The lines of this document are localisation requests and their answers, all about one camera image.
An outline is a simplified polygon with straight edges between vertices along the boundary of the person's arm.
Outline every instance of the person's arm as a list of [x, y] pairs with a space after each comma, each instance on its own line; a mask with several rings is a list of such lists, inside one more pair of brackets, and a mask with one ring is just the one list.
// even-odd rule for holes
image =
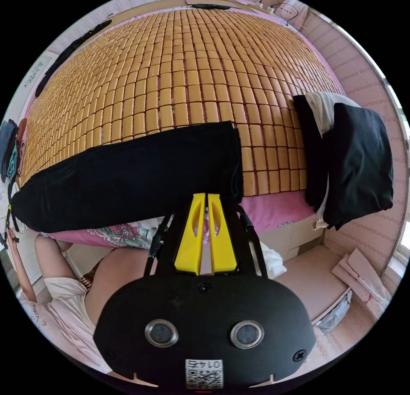
[[24, 268], [23, 262], [21, 261], [20, 253], [17, 249], [17, 242], [14, 241], [14, 232], [11, 229], [7, 229], [7, 242], [9, 244], [9, 249], [13, 257], [14, 266], [16, 268], [18, 282], [20, 283], [23, 293], [27, 296], [27, 299], [33, 302], [37, 302], [37, 297], [35, 296], [34, 288], [31, 285], [30, 279], [27, 275], [26, 269]]

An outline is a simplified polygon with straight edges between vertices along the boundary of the summer sleeping mat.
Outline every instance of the summer sleeping mat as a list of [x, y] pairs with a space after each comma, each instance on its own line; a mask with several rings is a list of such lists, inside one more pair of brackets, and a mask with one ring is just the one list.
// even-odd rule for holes
[[52, 77], [27, 117], [20, 182], [93, 146], [232, 120], [244, 202], [300, 195], [306, 162], [292, 96], [313, 91], [342, 93], [290, 28], [201, 9], [136, 19], [101, 34]]

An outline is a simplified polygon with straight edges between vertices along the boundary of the yellow bracket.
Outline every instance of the yellow bracket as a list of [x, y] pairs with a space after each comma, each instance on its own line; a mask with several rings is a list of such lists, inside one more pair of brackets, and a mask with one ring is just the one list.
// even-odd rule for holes
[[[208, 210], [212, 275], [234, 271], [237, 263], [219, 195], [208, 195]], [[193, 195], [187, 224], [175, 259], [175, 268], [178, 271], [199, 275], [202, 260], [204, 216], [205, 193], [197, 193]]]
[[[175, 259], [175, 268], [178, 271], [187, 271], [199, 276], [202, 259], [204, 216], [205, 193], [196, 193], [193, 195], [187, 224]], [[198, 225], [198, 231], [195, 236], [196, 225]]]
[[219, 195], [208, 195], [208, 210], [212, 275], [234, 271], [237, 263]]

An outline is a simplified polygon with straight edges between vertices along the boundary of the black cloth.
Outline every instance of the black cloth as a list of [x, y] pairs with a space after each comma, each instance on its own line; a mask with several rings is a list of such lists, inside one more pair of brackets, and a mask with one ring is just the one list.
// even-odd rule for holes
[[87, 149], [31, 177], [13, 196], [12, 212], [38, 232], [93, 229], [174, 213], [202, 192], [242, 200], [240, 138], [231, 122]]
[[82, 44], [85, 43], [89, 38], [91, 38], [93, 35], [96, 33], [100, 32], [102, 29], [106, 28], [108, 25], [110, 25], [112, 20], [107, 20], [104, 21], [101, 24], [98, 24], [95, 28], [91, 29], [88, 31], [86, 34], [84, 34], [82, 37], [76, 39], [73, 41], [56, 59], [56, 61], [51, 65], [51, 67], [46, 71], [44, 74], [43, 79], [40, 81], [40, 83], [37, 86], [37, 89], [35, 90], [35, 97], [38, 98], [40, 94], [43, 92], [43, 89], [47, 85], [48, 80], [51, 78], [51, 75], [57, 70], [57, 68], [62, 65], [69, 57], [70, 55]]
[[305, 191], [306, 203], [316, 212], [326, 194], [328, 183], [327, 157], [324, 152], [323, 139], [315, 121], [312, 109], [304, 95], [293, 97], [296, 112], [299, 117], [305, 146], [307, 183]]
[[323, 219], [341, 226], [393, 206], [393, 161], [384, 123], [377, 112], [334, 105], [334, 128], [323, 135], [329, 193]]
[[192, 4], [192, 8], [201, 8], [203, 10], [229, 10], [231, 6], [222, 6], [220, 4]]

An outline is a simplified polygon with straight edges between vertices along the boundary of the pink bed sheet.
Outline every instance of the pink bed sheet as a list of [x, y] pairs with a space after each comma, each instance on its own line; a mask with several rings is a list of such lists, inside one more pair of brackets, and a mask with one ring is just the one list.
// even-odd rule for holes
[[[277, 227], [286, 226], [306, 219], [314, 214], [305, 202], [304, 191], [282, 192], [273, 195], [245, 197], [241, 203], [243, 209], [255, 226], [257, 233], [263, 233]], [[147, 225], [119, 224], [101, 229], [85, 229], [48, 233], [47, 236], [76, 244], [101, 247], [140, 247], [149, 248], [156, 224], [161, 220], [153, 219], [149, 229]], [[209, 241], [209, 228], [205, 223], [204, 243]]]

